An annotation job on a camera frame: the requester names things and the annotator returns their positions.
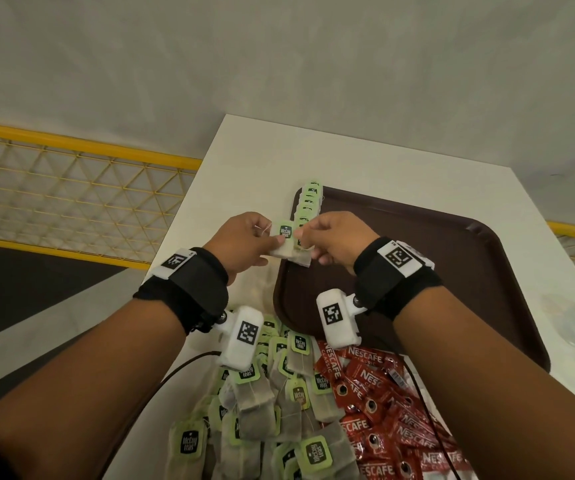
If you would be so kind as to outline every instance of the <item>human hand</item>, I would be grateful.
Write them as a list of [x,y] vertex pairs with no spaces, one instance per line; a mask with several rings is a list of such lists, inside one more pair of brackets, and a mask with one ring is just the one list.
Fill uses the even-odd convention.
[[320,264],[342,264],[354,274],[354,262],[378,234],[351,212],[325,212],[294,231],[301,247],[312,249]]
[[285,241],[283,236],[262,235],[272,222],[257,212],[245,212],[230,217],[203,249],[210,251],[228,272],[228,286],[236,274],[250,266],[265,266],[268,263],[262,254],[275,250]]

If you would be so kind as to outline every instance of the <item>person's left arm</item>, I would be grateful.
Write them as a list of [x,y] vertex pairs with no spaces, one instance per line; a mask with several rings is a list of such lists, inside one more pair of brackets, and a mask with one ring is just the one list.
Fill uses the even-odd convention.
[[[257,236],[269,224],[254,212],[232,217],[203,247],[221,266],[224,286],[267,264],[261,254],[281,245]],[[157,299],[132,299],[0,400],[0,455],[17,475],[99,474],[199,321],[191,299],[181,296],[178,305],[172,312]]]

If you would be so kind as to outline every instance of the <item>human arm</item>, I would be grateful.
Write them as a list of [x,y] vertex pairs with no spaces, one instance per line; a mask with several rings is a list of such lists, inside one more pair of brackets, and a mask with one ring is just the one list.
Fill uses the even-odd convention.
[[[281,244],[255,235],[255,226],[268,223],[253,212],[232,217],[206,243],[223,286],[266,264],[261,254]],[[179,304],[181,316],[163,301],[131,300],[0,400],[0,454],[18,475],[98,475],[198,321],[195,303],[184,297]]]
[[[378,235],[349,212],[295,233],[322,264],[352,273]],[[386,296],[379,311],[388,315]],[[443,286],[428,287],[394,329],[481,478],[575,478],[575,396]]]

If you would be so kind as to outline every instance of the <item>forearm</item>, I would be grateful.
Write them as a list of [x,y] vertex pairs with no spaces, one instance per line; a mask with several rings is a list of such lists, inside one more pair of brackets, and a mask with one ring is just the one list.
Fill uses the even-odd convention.
[[482,478],[575,478],[575,396],[443,287],[394,329]]
[[160,301],[132,300],[0,400],[0,452],[24,478],[91,478],[185,342]]

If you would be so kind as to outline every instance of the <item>black cable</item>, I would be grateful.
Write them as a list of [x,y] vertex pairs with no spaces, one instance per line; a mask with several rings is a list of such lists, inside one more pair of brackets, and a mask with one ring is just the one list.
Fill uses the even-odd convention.
[[410,367],[407,365],[407,363],[405,362],[403,357],[401,357],[398,354],[396,354],[396,355],[398,356],[399,359],[401,359],[403,361],[403,366],[405,367],[405,370],[408,372],[408,374],[410,374],[411,380],[412,380],[412,382],[414,382],[414,387],[416,387],[416,392],[419,394],[420,402],[423,404],[423,409],[425,409],[425,415],[427,416],[427,420],[429,421],[429,425],[432,427],[432,431],[434,431],[434,436],[436,436],[436,439],[438,440],[438,444],[441,447],[441,451],[445,455],[445,459],[447,460],[449,467],[452,469],[452,473],[456,477],[456,480],[461,480],[461,477],[458,475],[458,473],[456,473],[456,468],[454,468],[454,464],[452,463],[451,458],[447,454],[447,450],[445,449],[445,446],[443,445],[443,440],[441,440],[441,437],[439,436],[438,431],[436,430],[436,426],[434,425],[434,421],[432,420],[432,415],[429,413],[429,410],[427,409],[427,404],[425,404],[425,399],[423,399],[423,395],[420,393],[420,387],[417,384],[416,379],[414,378],[414,374],[412,374]]
[[172,376],[174,374],[176,374],[177,372],[179,372],[181,369],[183,369],[187,365],[191,364],[196,359],[200,359],[201,357],[205,357],[206,355],[221,355],[221,353],[216,351],[216,350],[211,350],[210,352],[203,352],[203,354],[195,355],[190,360],[183,362],[179,367],[177,367],[176,369],[171,371],[167,376],[165,376],[165,378],[161,382],[159,382],[159,385],[156,387],[156,389],[154,389],[152,391],[152,394],[150,394],[150,397],[148,397],[148,400],[141,405],[141,407],[139,408],[139,411],[137,411],[137,413],[134,415],[134,417],[132,418],[130,423],[126,426],[125,431],[121,435],[121,438],[119,439],[119,441],[117,441],[115,443],[114,447],[112,448],[112,451],[110,452],[110,456],[108,457],[108,459],[105,461],[105,464],[103,465],[103,469],[101,470],[101,473],[99,474],[98,478],[100,478],[100,479],[103,478],[105,473],[108,471],[108,467],[110,466],[110,463],[112,463],[112,460],[114,460],[114,457],[117,454],[117,451],[119,451],[119,448],[121,448],[121,446],[123,445],[123,442],[126,440],[128,435],[130,434],[130,431],[132,430],[132,427],[134,426],[134,424],[137,422],[137,419],[139,419],[139,416],[141,415],[143,410],[146,408],[148,403],[150,401],[152,401],[152,398],[155,396],[155,394],[157,392],[159,392],[161,387],[163,387],[164,384],[167,381],[169,381],[172,378]]

